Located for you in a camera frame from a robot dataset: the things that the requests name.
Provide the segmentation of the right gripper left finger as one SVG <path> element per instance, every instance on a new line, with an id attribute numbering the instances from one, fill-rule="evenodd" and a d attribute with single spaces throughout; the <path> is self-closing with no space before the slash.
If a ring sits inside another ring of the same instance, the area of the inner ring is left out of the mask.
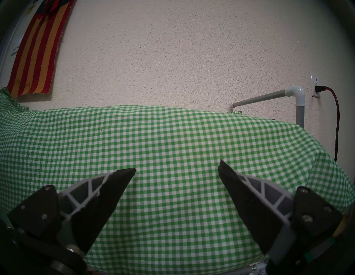
<path id="1" fill-rule="evenodd" d="M 115 211 L 135 168 L 83 179 L 61 192 L 45 185 L 8 213 L 15 229 L 39 241 L 87 254 Z"/>

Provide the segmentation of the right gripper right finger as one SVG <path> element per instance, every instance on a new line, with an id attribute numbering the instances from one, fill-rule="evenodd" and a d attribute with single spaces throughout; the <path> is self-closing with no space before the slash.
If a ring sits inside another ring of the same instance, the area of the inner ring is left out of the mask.
<path id="1" fill-rule="evenodd" d="M 269 180 L 237 173 L 222 159 L 218 174 L 272 264 L 310 262 L 332 245 L 343 215 L 310 188 L 301 185 L 293 194 Z"/>

